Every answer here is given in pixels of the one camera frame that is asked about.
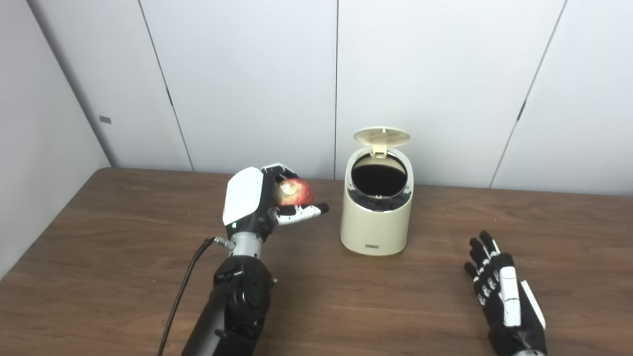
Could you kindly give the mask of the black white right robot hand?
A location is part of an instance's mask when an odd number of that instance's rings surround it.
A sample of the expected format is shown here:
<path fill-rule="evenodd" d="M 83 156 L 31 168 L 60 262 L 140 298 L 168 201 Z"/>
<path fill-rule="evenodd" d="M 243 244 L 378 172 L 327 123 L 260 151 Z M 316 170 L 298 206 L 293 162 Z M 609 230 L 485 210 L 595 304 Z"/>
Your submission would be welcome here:
<path fill-rule="evenodd" d="M 469 241 L 464 265 L 488 323 L 498 356 L 546 356 L 546 322 L 528 281 L 518 279 L 512 254 L 502 252 L 486 231 Z"/>

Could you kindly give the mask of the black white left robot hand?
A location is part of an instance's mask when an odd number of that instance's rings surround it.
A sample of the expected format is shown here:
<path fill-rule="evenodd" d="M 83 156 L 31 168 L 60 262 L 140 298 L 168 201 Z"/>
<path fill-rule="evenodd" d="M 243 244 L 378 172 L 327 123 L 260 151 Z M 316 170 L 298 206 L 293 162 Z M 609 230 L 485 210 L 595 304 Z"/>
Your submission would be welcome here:
<path fill-rule="evenodd" d="M 298 223 L 329 211 L 326 203 L 277 205 L 275 187 L 289 178 L 298 175 L 280 163 L 237 172 L 228 181 L 223 211 L 228 237 L 248 232 L 266 241 L 278 225 Z"/>

